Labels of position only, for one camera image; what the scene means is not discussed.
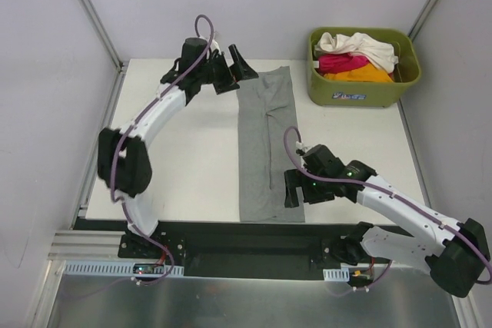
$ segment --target folded gray fabric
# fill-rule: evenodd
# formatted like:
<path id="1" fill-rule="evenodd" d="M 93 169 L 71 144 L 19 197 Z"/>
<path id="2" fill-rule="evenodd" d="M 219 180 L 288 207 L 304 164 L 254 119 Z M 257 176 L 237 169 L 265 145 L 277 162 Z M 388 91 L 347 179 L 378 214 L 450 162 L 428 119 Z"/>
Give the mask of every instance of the folded gray fabric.
<path id="1" fill-rule="evenodd" d="M 297 126 L 289 67 L 259 73 L 238 90 L 239 217 L 241 222 L 304 222 L 304 207 L 284 207 L 284 171 L 292 169 L 284 132 Z M 295 135 L 290 137 L 295 147 Z"/>

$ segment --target basket label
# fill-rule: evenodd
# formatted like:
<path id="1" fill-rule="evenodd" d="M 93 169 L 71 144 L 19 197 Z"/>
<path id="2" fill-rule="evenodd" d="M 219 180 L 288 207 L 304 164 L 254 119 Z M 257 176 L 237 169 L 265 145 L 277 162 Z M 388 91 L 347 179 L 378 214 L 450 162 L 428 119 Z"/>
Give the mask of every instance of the basket label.
<path id="1" fill-rule="evenodd" d="M 367 95 L 362 94 L 344 94 L 343 92 L 335 92 L 332 96 L 337 100 L 364 100 Z"/>

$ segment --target white table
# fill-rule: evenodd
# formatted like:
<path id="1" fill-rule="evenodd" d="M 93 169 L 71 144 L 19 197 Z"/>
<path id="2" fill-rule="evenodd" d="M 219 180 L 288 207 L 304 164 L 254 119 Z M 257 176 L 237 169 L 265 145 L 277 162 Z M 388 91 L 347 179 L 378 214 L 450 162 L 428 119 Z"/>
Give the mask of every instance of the white table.
<path id="1" fill-rule="evenodd" d="M 414 162 L 396 105 L 383 108 L 320 107 L 308 97 L 304 61 L 250 60 L 256 71 L 288 65 L 298 127 L 307 145 L 326 144 L 348 163 L 357 159 L 373 167 L 397 189 L 423 203 Z M 155 95 L 170 59 L 132 59 L 111 126 L 130 120 Z M 212 86 L 174 116 L 149 151 L 150 185 L 160 220 L 238 222 L 238 100 L 234 92 L 216 95 Z M 387 218 L 347 199 L 305 206 L 312 224 L 392 224 Z M 124 220 L 96 179 L 88 219 Z"/>

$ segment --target orange cloth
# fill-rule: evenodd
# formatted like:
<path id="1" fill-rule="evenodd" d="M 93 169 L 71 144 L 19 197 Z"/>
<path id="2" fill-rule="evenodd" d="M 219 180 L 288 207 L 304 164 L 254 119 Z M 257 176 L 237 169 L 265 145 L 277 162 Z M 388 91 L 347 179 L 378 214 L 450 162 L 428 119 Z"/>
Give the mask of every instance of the orange cloth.
<path id="1" fill-rule="evenodd" d="M 352 71 L 327 73 L 324 77 L 336 81 L 393 82 L 385 70 L 377 69 L 371 63 Z"/>

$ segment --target laundry basket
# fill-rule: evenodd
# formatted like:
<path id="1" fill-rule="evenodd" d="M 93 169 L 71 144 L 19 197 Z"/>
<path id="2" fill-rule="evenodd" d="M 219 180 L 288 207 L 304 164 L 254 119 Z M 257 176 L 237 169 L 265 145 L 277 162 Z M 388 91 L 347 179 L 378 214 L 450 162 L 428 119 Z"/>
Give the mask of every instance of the laundry basket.
<path id="1" fill-rule="evenodd" d="M 333 36 L 352 36 L 356 32 L 394 46 L 399 62 L 393 72 L 394 83 L 328 80 L 314 69 L 314 46 L 321 36 L 329 32 Z M 360 107 L 389 107 L 421 77 L 411 40 L 402 32 L 390 28 L 323 27 L 316 28 L 309 37 L 307 57 L 307 83 L 311 100 L 318 105 L 350 105 Z"/>

